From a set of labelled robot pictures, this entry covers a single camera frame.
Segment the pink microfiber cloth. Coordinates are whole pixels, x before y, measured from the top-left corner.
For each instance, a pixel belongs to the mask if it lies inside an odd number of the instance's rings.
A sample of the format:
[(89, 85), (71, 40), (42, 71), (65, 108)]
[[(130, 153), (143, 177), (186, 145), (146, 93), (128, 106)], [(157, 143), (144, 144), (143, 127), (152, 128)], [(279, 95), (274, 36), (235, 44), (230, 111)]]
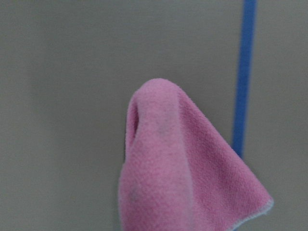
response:
[(127, 113), (118, 204), (125, 231), (232, 231), (273, 198), (176, 84), (144, 83)]

